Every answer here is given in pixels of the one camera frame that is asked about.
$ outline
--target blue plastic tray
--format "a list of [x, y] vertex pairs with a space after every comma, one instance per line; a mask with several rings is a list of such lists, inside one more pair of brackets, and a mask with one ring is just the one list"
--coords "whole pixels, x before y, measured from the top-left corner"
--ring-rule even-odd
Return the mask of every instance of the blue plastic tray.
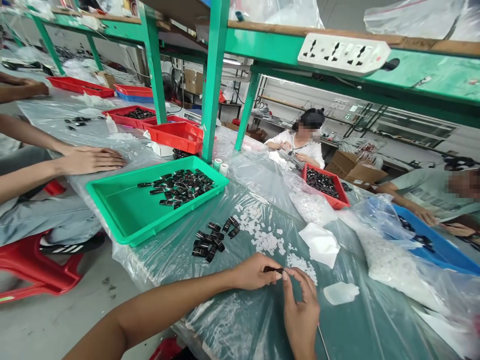
[[132, 103], [153, 103], [154, 98], [153, 97], [145, 97], [145, 96], [127, 96], [117, 90], [115, 90], [116, 95], [125, 101], [129, 101]]
[[423, 247], [419, 247], [409, 250], [412, 254], [444, 269], [452, 269], [459, 273], [480, 276], [480, 266], [461, 252], [450, 241], [439, 235], [406, 208], [398, 205], [393, 205], [393, 207], [398, 215], [411, 224], [417, 235], [423, 235], [430, 239], [433, 249], [435, 250], [435, 252], [430, 252]]

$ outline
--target power socket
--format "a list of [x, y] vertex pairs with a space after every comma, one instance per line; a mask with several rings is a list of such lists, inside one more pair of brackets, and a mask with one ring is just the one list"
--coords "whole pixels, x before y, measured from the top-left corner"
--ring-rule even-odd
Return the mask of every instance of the power socket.
[[301, 65], [353, 76], [380, 69], [391, 49], [385, 41], [309, 33], [297, 60]]

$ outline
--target red plastic stool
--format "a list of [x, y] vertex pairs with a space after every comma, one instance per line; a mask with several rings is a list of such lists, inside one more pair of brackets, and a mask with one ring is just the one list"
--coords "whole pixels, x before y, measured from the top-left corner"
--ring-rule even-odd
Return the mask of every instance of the red plastic stool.
[[84, 254], [70, 256], [65, 265], [57, 264], [40, 252], [40, 239], [46, 233], [48, 231], [0, 247], [0, 270], [33, 283], [29, 287], [0, 293], [0, 303], [44, 293], [62, 295], [82, 279], [77, 267]]

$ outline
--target hair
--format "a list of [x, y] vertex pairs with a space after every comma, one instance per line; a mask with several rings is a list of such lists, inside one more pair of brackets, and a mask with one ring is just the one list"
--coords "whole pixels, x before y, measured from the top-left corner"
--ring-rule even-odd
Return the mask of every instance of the hair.
[[318, 110], [316, 108], [311, 108], [305, 111], [300, 119], [295, 121], [291, 129], [295, 132], [299, 130], [299, 124], [304, 128], [308, 129], [320, 129], [325, 122], [325, 115], [323, 108]]

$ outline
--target floor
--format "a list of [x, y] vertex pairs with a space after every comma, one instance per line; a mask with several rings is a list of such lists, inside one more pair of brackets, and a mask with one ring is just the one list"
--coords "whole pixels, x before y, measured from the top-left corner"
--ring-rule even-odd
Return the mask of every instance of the floor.
[[[112, 259], [109, 239], [100, 249], [85, 254], [79, 272], [85, 276], [65, 295], [38, 295], [0, 304], [2, 359], [59, 360], [108, 311], [139, 293], [128, 273]], [[122, 359], [148, 360], [160, 342], [154, 336]]]

